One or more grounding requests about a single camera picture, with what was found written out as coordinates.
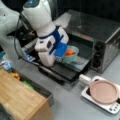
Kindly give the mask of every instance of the green object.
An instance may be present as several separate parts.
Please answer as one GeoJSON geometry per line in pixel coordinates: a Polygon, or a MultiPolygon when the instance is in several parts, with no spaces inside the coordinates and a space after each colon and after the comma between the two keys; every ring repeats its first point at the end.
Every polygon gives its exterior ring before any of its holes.
{"type": "Polygon", "coordinates": [[[30,83],[28,83],[27,81],[24,81],[23,83],[34,90],[34,87],[30,83]]]}
{"type": "Polygon", "coordinates": [[[75,47],[75,46],[70,46],[70,45],[67,47],[67,49],[73,50],[74,54],[73,55],[69,55],[69,56],[64,55],[63,59],[62,59],[62,62],[64,62],[64,63],[71,63],[77,57],[77,55],[79,53],[79,49],[77,47],[75,47]]]}

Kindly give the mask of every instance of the wooden block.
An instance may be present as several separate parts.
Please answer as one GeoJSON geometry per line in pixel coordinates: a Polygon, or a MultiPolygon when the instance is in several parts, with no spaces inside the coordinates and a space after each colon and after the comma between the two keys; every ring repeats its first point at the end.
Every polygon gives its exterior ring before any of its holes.
{"type": "Polygon", "coordinates": [[[2,69],[0,102],[15,120],[53,120],[47,99],[2,69]]]}

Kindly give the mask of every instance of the pan handle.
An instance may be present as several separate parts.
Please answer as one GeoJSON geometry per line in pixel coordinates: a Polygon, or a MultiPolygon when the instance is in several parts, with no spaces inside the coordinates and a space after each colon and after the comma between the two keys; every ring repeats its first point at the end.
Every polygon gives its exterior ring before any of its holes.
{"type": "Polygon", "coordinates": [[[80,82],[83,82],[86,86],[89,86],[89,85],[90,85],[90,83],[92,82],[91,80],[92,80],[91,78],[89,78],[89,77],[87,77],[87,76],[85,76],[85,75],[83,75],[83,74],[81,74],[81,75],[79,76],[79,81],[80,81],[80,82]]]}

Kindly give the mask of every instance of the food item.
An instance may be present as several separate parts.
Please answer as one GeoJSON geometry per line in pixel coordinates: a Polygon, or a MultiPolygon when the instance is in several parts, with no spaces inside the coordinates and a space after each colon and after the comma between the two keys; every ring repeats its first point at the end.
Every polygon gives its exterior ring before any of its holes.
{"type": "Polygon", "coordinates": [[[10,73],[10,75],[12,75],[13,77],[15,77],[16,79],[20,80],[20,75],[18,73],[10,73]]]}
{"type": "Polygon", "coordinates": [[[74,54],[74,51],[71,50],[71,49],[67,49],[66,52],[65,52],[66,56],[73,55],[73,54],[74,54]]]}
{"type": "Polygon", "coordinates": [[[34,90],[34,87],[30,83],[28,83],[27,81],[23,81],[23,83],[34,90]]]}

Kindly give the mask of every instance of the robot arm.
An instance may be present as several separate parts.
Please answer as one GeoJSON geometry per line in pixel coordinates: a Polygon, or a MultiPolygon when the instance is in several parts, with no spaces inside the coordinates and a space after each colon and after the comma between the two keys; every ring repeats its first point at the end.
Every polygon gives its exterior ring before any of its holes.
{"type": "Polygon", "coordinates": [[[56,59],[61,59],[69,40],[62,27],[57,28],[52,22],[47,0],[29,0],[23,6],[23,15],[37,32],[35,50],[41,62],[51,67],[56,59]]]}
{"type": "MultiPolygon", "coordinates": [[[[0,45],[5,52],[5,59],[10,62],[18,60],[18,55],[14,48],[14,37],[7,36],[14,32],[17,27],[19,13],[6,7],[0,0],[0,45]]],[[[17,50],[19,54],[24,57],[19,41],[16,39],[17,50]]]]}

